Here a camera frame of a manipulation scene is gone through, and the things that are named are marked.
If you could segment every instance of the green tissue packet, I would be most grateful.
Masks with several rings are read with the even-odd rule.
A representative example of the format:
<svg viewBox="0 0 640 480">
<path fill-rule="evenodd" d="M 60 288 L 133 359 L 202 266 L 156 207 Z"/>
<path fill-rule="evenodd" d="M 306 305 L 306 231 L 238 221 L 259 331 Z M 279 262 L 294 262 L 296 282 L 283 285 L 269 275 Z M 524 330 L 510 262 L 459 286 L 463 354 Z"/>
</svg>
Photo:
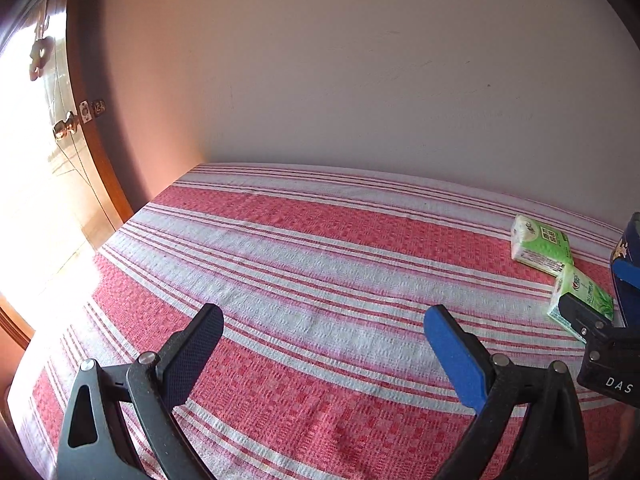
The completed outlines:
<svg viewBox="0 0 640 480">
<path fill-rule="evenodd" d="M 558 276 L 573 265 L 569 239 L 550 225 L 517 215 L 511 227 L 511 259 Z"/>
<path fill-rule="evenodd" d="M 584 303 L 589 305 L 593 310 L 601 313 L 610 321 L 613 321 L 613 298 L 602 290 L 589 276 L 574 266 L 565 266 L 562 273 L 556 278 L 556 287 L 551 296 L 551 304 L 547 315 L 576 339 L 586 344 L 584 338 L 571 328 L 571 324 L 562 317 L 558 310 L 560 297 L 567 292 L 583 300 Z"/>
</svg>

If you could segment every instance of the pink wall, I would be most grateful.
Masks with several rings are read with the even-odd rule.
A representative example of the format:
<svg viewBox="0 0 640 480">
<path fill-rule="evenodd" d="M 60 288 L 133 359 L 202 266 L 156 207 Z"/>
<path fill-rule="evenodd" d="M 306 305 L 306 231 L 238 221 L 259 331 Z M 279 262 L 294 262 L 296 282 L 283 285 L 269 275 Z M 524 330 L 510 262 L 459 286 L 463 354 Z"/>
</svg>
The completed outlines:
<svg viewBox="0 0 640 480">
<path fill-rule="evenodd" d="M 605 0 L 103 6 L 146 200 L 212 160 L 431 176 L 619 226 L 640 203 L 640 53 Z"/>
</svg>

